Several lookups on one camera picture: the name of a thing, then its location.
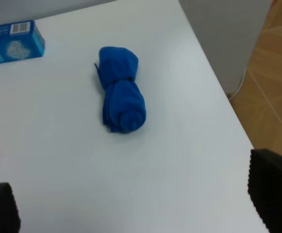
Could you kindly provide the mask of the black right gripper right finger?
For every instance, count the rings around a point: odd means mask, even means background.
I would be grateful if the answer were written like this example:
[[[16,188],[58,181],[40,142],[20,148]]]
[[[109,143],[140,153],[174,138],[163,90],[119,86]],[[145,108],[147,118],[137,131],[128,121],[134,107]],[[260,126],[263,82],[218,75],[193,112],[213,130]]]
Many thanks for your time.
[[[248,194],[270,233],[282,233],[282,156],[268,149],[250,155]]]

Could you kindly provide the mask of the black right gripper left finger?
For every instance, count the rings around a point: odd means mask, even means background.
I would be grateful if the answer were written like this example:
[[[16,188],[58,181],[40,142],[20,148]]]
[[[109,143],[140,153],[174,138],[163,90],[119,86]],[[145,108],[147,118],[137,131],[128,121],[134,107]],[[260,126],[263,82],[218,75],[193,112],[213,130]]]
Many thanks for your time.
[[[9,183],[0,183],[0,233],[19,233],[21,220]]]

